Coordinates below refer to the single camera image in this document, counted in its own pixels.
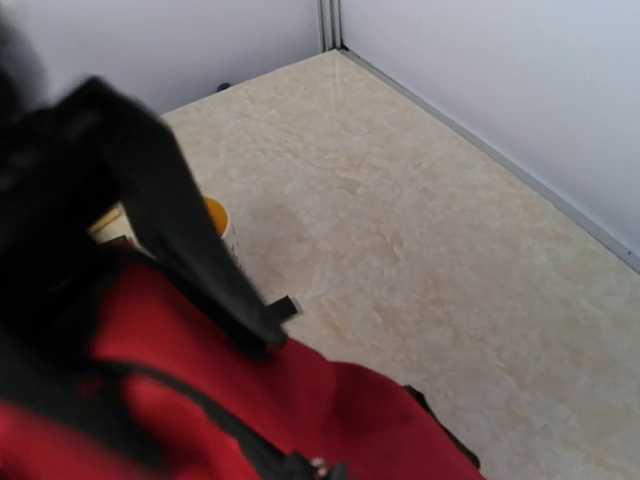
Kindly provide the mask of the red student backpack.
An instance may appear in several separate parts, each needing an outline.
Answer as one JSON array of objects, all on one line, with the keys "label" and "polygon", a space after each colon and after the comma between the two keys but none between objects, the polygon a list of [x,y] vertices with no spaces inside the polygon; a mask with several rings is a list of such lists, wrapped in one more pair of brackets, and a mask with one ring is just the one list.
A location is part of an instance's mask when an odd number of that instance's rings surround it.
[{"label": "red student backpack", "polygon": [[5,479],[477,479],[424,395],[295,340],[255,359],[133,249],[1,281]]}]

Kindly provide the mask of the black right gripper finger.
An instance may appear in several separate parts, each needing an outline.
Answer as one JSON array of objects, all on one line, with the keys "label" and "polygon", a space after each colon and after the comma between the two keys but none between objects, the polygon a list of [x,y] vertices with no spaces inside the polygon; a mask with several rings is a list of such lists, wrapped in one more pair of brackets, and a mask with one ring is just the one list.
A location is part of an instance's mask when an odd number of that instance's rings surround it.
[{"label": "black right gripper finger", "polygon": [[28,111],[1,78],[1,323],[69,343],[115,256],[90,234],[121,205],[142,247],[244,351],[286,342],[233,259],[169,128],[92,77]]}]

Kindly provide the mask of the white mug with tea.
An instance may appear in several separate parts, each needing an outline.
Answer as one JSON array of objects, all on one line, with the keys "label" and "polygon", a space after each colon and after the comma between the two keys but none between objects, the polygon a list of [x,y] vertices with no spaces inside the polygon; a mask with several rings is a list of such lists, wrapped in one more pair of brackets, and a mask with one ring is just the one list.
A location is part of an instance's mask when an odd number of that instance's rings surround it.
[{"label": "white mug with tea", "polygon": [[204,197],[204,202],[209,216],[214,222],[216,231],[234,261],[234,264],[242,268],[242,263],[239,258],[239,243],[229,211],[222,203],[208,196]]}]

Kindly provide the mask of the left aluminium frame post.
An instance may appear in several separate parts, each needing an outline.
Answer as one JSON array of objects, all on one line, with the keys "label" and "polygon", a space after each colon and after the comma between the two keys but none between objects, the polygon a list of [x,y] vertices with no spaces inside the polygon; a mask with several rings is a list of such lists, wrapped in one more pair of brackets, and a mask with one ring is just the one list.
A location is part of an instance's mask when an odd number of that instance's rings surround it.
[{"label": "left aluminium frame post", "polygon": [[341,1],[318,0],[317,6],[322,51],[342,50]]}]

